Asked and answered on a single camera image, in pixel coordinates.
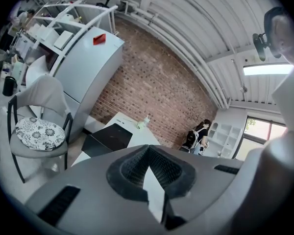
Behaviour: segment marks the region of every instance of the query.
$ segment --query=white bottle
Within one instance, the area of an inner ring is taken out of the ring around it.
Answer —
[[[144,129],[148,125],[149,121],[150,119],[148,117],[144,118],[143,121],[137,123],[137,128],[140,130]]]

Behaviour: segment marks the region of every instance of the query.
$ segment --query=window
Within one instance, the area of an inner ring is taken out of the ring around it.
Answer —
[[[268,140],[278,138],[287,132],[285,125],[248,117],[240,144],[233,158],[244,161],[250,150],[262,148]]]

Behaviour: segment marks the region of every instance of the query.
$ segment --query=round cushion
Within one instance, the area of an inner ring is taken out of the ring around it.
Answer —
[[[54,123],[35,117],[25,117],[15,126],[15,132],[24,145],[32,150],[50,151],[59,147],[64,130]]]

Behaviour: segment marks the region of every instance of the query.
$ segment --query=chair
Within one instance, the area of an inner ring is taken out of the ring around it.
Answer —
[[[31,150],[25,146],[17,137],[15,129],[11,132],[11,110],[13,107],[15,124],[18,122],[17,109],[23,106],[41,106],[57,112],[65,119],[63,129],[68,126],[65,141],[52,151]],[[63,87],[54,77],[43,75],[34,81],[26,90],[16,93],[8,103],[8,137],[12,153],[12,158],[18,174],[23,183],[25,180],[20,171],[16,156],[24,158],[54,158],[65,154],[64,169],[67,169],[68,163],[68,143],[73,122],[72,114],[64,98]]]

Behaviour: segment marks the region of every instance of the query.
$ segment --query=brick wall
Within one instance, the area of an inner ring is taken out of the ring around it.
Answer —
[[[111,78],[91,116],[106,124],[117,112],[134,120],[151,118],[148,125],[162,145],[177,148],[187,132],[217,109],[189,68],[152,35],[116,19],[125,41],[123,65]]]

